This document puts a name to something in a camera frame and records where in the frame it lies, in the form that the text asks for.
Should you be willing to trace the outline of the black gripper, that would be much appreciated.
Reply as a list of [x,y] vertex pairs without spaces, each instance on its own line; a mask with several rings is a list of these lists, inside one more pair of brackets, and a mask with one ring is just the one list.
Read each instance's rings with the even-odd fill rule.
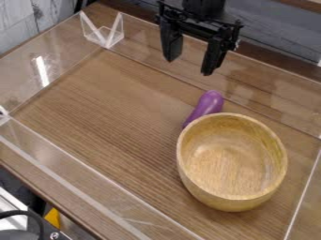
[[175,7],[167,0],[157,0],[156,23],[160,29],[163,56],[173,61],[183,46],[183,34],[210,39],[200,73],[210,76],[220,67],[227,53],[227,43],[238,40],[242,22],[224,11],[226,0],[182,0]]

